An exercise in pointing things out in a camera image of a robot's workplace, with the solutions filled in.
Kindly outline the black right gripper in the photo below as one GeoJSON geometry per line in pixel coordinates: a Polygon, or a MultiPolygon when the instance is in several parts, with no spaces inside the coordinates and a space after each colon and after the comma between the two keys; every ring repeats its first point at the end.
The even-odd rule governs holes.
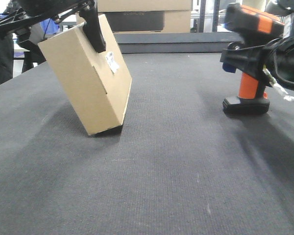
{"type": "Polygon", "coordinates": [[[266,66],[282,87],[294,91],[294,36],[257,46],[232,42],[222,50],[220,62],[224,71],[240,70],[268,86],[263,72],[266,66]]]}

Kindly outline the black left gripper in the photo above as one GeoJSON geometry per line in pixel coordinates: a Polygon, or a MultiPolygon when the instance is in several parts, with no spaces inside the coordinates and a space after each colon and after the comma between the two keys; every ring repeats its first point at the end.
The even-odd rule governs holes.
{"type": "Polygon", "coordinates": [[[94,0],[20,0],[18,3],[20,9],[0,19],[0,37],[26,33],[33,25],[46,19],[59,24],[79,12],[85,20],[83,31],[94,50],[98,53],[106,51],[94,0]]]}

